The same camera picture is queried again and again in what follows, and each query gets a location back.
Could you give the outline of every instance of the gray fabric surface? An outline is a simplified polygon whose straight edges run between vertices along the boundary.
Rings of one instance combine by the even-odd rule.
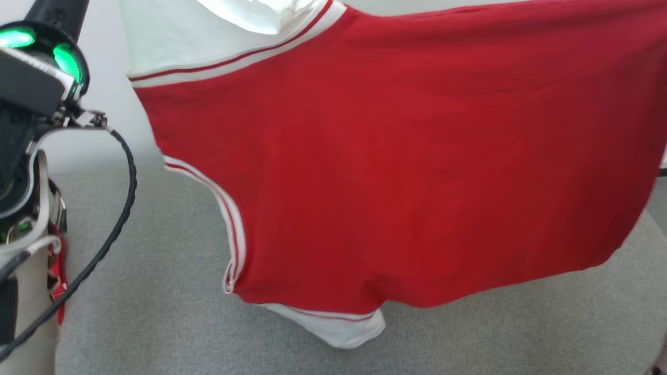
[[[645,215],[607,264],[432,310],[384,307],[354,351],[221,290],[224,223],[206,187],[141,165],[132,217],[67,305],[58,374],[642,374],[667,332],[667,240]],[[68,272],[120,213],[126,169],[57,175]]]

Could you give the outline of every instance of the red and white jersey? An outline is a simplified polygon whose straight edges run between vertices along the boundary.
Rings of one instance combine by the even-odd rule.
[[[667,143],[665,0],[321,0],[230,55],[180,22],[131,46],[130,80],[166,166],[215,193],[251,304],[365,320],[600,265]]]

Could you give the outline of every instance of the red stripe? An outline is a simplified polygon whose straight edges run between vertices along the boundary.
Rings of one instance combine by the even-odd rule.
[[[366,318],[359,318],[359,319],[353,319],[353,318],[336,318],[336,317],[334,317],[334,316],[322,316],[322,315],[317,315],[317,314],[313,314],[313,313],[310,313],[310,312],[305,312],[305,311],[297,310],[297,309],[295,309],[295,308],[291,308],[291,307],[289,307],[289,306],[285,306],[285,307],[286,307],[287,309],[289,309],[289,310],[291,310],[291,311],[293,311],[293,312],[295,312],[295,313],[297,313],[297,314],[301,314],[301,315],[312,316],[312,317],[314,317],[314,318],[329,319],[329,320],[344,320],[344,321],[346,321],[346,322],[351,322],[351,323],[365,322],[366,320],[369,320],[370,318],[373,318],[373,317],[375,316],[375,314],[376,314],[376,312],[374,312],[373,314],[371,314],[371,316],[368,316],[368,317],[366,317]]]
[[[273,47],[267,47],[267,48],[264,48],[264,49],[258,49],[257,51],[251,51],[251,52],[245,53],[243,55],[237,56],[237,57],[235,57],[231,60],[222,61],[221,63],[216,63],[214,65],[208,65],[208,66],[205,66],[205,67],[189,68],[189,69],[172,69],[172,70],[167,70],[167,71],[161,71],[159,73],[144,75],[143,77],[130,78],[129,80],[132,81],[132,82],[136,82],[136,81],[141,81],[143,79],[161,77],[163,75],[168,75],[168,74],[173,74],[173,73],[194,73],[194,72],[197,72],[197,71],[215,69],[217,67],[221,67],[221,66],[224,66],[224,65],[229,65],[231,63],[235,63],[236,61],[239,61],[241,59],[245,59],[246,57],[255,55],[256,53],[271,51],[273,49],[283,47],[284,45],[289,44],[289,43],[295,41],[296,39],[299,39],[300,37],[304,36],[310,29],[312,29],[315,26],[315,24],[317,24],[320,21],[320,19],[322,19],[322,17],[327,13],[327,11],[329,10],[329,8],[331,8],[331,5],[333,3],[334,3],[333,0],[328,0],[326,5],[322,9],[322,11],[319,12],[317,17],[315,17],[315,19],[311,23],[309,23],[308,26],[305,27],[305,29],[301,30],[301,32],[298,33],[293,38],[291,38],[291,39],[289,39],[289,40],[287,40],[283,43],[280,43],[279,45],[274,45]]]
[[[220,198],[220,200],[222,201],[222,204],[225,206],[225,211],[227,212],[227,216],[229,216],[229,226],[230,226],[229,236],[231,236],[232,239],[233,239],[233,245],[234,245],[233,250],[234,250],[234,254],[236,256],[236,259],[235,259],[235,262],[234,262],[234,269],[231,271],[231,274],[233,275],[233,277],[237,277],[236,273],[237,273],[237,269],[238,269],[238,265],[239,265],[239,262],[238,262],[239,246],[238,246],[238,243],[236,242],[236,228],[235,228],[236,225],[234,224],[234,217],[232,216],[231,211],[229,210],[229,206],[227,206],[227,202],[225,201],[225,198],[216,190],[215,186],[211,185],[211,183],[209,183],[208,181],[197,177],[197,174],[193,173],[187,167],[184,167],[182,165],[167,163],[167,162],[165,162],[165,165],[167,167],[170,167],[170,168],[173,168],[173,169],[180,169],[181,171],[185,171],[189,175],[192,175],[192,177],[194,177],[197,181],[200,181],[201,183],[204,183],[207,186],[209,186],[211,188],[211,190],[213,190],[214,194],[217,195]]]

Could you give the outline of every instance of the red shirt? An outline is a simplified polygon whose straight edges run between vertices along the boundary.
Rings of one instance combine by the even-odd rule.
[[[281,45],[132,78],[167,166],[218,197],[228,292],[430,307],[622,245],[667,142],[667,1],[317,11]]]

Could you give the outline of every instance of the white wall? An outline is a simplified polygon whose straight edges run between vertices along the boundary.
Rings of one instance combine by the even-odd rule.
[[[345,2],[369,13],[398,15],[509,1],[512,0],[347,0]],[[22,19],[31,4],[32,0],[3,1],[0,5],[0,23]],[[106,111],[110,125],[127,139],[137,159],[157,157],[158,150],[146,115],[124,75],[129,64],[116,0],[91,0],[79,44],[86,56],[92,76],[89,93],[83,101],[84,106]],[[98,161],[108,159],[122,161],[124,158],[117,142],[105,133],[68,131],[55,134],[45,142],[45,149],[52,171],[95,165]]]

